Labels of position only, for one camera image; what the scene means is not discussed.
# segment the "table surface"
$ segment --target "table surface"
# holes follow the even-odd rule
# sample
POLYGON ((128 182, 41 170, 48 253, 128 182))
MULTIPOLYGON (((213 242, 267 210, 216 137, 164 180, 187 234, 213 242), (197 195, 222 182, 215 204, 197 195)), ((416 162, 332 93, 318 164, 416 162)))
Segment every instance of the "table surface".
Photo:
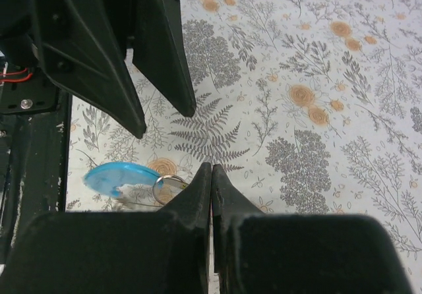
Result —
MULTIPOLYGON (((178 115, 129 62, 148 123, 142 140, 74 98, 67 209, 121 209, 82 184, 105 162, 136 162, 187 181, 201 162, 221 163, 264 212, 374 216, 421 293, 421 6, 181 0, 195 118, 178 115)), ((140 210, 157 209, 150 188, 128 194, 154 206, 140 210)))

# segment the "botanical print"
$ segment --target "botanical print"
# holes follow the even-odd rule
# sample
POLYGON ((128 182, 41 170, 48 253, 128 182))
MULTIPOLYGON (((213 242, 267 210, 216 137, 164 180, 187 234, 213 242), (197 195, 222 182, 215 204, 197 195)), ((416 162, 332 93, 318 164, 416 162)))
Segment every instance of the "botanical print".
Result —
POLYGON ((67 210, 154 212, 178 193, 139 183, 121 200, 102 196, 82 177, 103 163, 187 183, 202 162, 220 163, 264 213, 376 218, 422 293, 422 0, 180 4, 194 117, 175 112, 128 50, 146 134, 74 98, 67 210))

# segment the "patterned fabric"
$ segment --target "patterned fabric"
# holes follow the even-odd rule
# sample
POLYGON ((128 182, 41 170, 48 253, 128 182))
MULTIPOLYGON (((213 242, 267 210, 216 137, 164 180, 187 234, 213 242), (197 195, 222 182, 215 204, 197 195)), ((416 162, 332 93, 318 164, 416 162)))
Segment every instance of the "patterned fabric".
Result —
MULTIPOLYGON (((67 209, 125 209, 82 184, 101 163, 187 181, 201 162, 221 163, 264 212, 374 216, 422 293, 421 6, 181 0, 196 115, 176 113, 129 63, 148 123, 142 140, 75 98, 67 209)), ((150 188, 127 190, 153 205, 139 210, 159 206, 150 188)))

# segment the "red wire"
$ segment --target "red wire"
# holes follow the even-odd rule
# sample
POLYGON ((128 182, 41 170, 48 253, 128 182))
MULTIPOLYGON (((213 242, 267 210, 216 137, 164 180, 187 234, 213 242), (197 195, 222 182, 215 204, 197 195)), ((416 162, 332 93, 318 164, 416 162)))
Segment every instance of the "red wire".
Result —
POLYGON ((34 73, 30 73, 30 74, 28 74, 28 75, 26 76, 26 78, 20 78, 20 79, 16 79, 16 80, 1 80, 1 79, 0 79, 0 81, 1 81, 1 82, 10 82, 10 83, 25 82, 25 81, 29 80, 29 79, 32 77, 32 75, 34 75, 34 73))
POLYGON ((22 74, 22 73, 26 72, 27 70, 28 70, 28 68, 25 68, 24 70, 22 70, 22 71, 20 71, 20 72, 14 72, 14 73, 3 73, 2 75, 3 75, 3 76, 6 76, 6 75, 16 75, 16 74, 22 74))

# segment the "blue plastic piece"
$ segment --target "blue plastic piece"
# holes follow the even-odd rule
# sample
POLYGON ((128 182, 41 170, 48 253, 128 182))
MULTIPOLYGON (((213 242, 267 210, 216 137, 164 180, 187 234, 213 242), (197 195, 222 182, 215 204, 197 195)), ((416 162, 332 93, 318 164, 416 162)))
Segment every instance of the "blue plastic piece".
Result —
POLYGON ((119 187, 137 184, 152 186, 159 177, 158 172, 143 165, 110 162, 89 171, 84 176, 84 183, 102 195, 118 198, 122 194, 119 187))

